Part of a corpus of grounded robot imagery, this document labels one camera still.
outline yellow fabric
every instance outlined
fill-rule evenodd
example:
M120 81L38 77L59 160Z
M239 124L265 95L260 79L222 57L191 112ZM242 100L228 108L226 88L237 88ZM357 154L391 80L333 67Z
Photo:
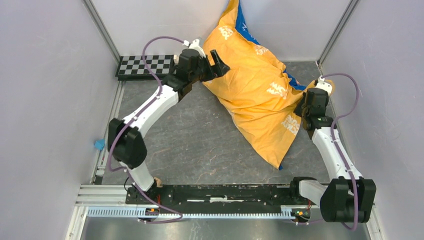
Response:
M293 110L303 92L289 85L290 78L283 73L286 66L276 56L236 31L238 4L229 1L203 45L205 53L215 49L231 70L204 85L230 112L256 152L278 168L300 128L301 118Z

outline checkerboard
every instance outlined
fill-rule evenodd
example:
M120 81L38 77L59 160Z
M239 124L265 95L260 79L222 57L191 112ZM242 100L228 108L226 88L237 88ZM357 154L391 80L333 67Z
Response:
M174 66L174 59L173 55L147 55L146 63L160 79L163 79ZM121 56L115 76L119 81L154 80L141 55Z

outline marble surface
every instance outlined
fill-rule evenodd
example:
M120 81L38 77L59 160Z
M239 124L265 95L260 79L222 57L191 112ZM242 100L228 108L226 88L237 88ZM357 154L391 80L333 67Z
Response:
M314 62L286 65L301 84L320 76ZM119 117L138 108L156 87L155 81L126 82ZM331 107L328 115L333 115ZM283 170L278 170L253 150L227 110L200 83L151 127L144 141L147 167L164 184L280 184L300 176L329 182L321 155L306 131L298 132L284 157ZM121 185L126 177L121 171L107 171L102 184Z

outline white wall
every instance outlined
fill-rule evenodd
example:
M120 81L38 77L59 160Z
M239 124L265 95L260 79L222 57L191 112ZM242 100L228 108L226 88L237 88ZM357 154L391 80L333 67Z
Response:
M141 55L150 39L204 40L228 0L93 0L121 56ZM315 61L349 0L241 0L250 33L282 61ZM178 53L176 43L152 44L148 54Z
M352 74L357 109L341 121L357 168L377 185L388 240L422 239L424 228L424 1L360 1L328 58L325 74ZM335 77L337 113L354 101L353 85Z
M0 1L0 239L64 239L116 62L80 0Z

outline wall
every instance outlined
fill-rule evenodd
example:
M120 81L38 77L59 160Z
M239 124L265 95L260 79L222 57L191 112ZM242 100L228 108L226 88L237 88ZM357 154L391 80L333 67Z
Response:
M204 40L228 0L92 0L120 55L141 55L153 37ZM282 61L315 61L349 0L241 0L250 33ZM153 43L148 54L178 53L176 43Z
M79 0L2 0L0 33L0 239L64 239L117 64Z
M357 109L340 128L357 168L377 185L388 240L421 239L424 228L424 1L360 1L328 58L325 74L352 74ZM353 85L335 77L337 113L354 101Z

